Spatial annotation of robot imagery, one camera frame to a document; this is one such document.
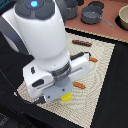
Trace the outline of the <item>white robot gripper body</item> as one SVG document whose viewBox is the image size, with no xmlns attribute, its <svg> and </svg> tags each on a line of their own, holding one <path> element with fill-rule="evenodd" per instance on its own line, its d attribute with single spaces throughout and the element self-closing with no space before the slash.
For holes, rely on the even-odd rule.
<svg viewBox="0 0 128 128">
<path fill-rule="evenodd" d="M 23 68 L 23 77 L 27 91 L 37 103 L 51 102 L 72 91 L 73 82 L 90 72 L 90 54 L 81 52 L 69 59 L 64 68 L 48 72 L 37 67 L 31 61 Z"/>
</svg>

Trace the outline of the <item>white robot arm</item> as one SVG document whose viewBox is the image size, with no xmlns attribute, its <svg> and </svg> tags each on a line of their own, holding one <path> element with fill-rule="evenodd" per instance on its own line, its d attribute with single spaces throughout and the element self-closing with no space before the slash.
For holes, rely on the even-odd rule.
<svg viewBox="0 0 128 128">
<path fill-rule="evenodd" d="M 31 55 L 23 68 L 29 96 L 38 103 L 70 94 L 73 82 L 90 72 L 90 55 L 67 51 L 64 0 L 18 0 L 0 15 L 0 32 L 15 51 Z"/>
</svg>

